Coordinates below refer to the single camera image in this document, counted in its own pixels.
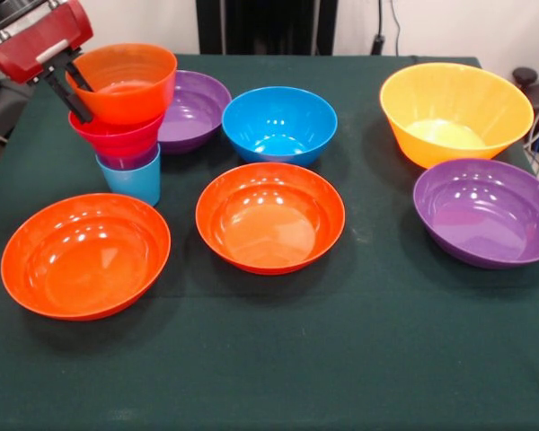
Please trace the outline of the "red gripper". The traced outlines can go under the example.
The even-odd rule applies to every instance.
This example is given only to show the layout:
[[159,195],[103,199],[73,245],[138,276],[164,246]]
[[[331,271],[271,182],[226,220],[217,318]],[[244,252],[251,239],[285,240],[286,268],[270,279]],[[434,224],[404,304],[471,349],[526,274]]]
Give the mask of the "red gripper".
[[[43,73],[61,53],[76,52],[93,36],[85,9],[78,1],[0,1],[0,71],[18,84]],[[69,83],[93,92],[73,60],[65,67]],[[81,124],[93,114],[52,72],[44,80]]]

